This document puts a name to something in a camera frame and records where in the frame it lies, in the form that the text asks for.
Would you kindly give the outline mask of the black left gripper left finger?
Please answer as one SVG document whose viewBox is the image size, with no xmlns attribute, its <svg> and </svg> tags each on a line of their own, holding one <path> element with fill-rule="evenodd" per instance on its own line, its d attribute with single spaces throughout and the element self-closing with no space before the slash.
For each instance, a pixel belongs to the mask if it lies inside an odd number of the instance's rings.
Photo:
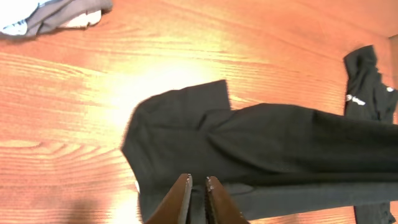
<svg viewBox="0 0 398 224">
<path fill-rule="evenodd" d="M 190 224 L 192 176 L 181 174 L 145 224 Z"/>
</svg>

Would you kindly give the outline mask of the black t-shirt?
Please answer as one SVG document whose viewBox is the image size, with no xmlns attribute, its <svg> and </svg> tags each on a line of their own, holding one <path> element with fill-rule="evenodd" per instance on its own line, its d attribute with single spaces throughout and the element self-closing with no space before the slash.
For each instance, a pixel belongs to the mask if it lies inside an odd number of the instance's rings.
<svg viewBox="0 0 398 224">
<path fill-rule="evenodd" d="M 232 110 L 223 80 L 143 101 L 123 154 L 148 220 L 181 174 L 193 179 L 192 222 L 217 177 L 248 219 L 397 199 L 397 126 L 295 105 Z"/>
</svg>

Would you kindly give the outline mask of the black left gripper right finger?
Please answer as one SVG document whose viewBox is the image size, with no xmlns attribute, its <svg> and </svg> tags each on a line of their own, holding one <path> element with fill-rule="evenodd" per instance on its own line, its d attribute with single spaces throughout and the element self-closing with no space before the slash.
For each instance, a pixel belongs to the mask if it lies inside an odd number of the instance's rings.
<svg viewBox="0 0 398 224">
<path fill-rule="evenodd" d="M 215 176 L 206 178 L 205 212 L 207 224 L 249 224 Z"/>
</svg>

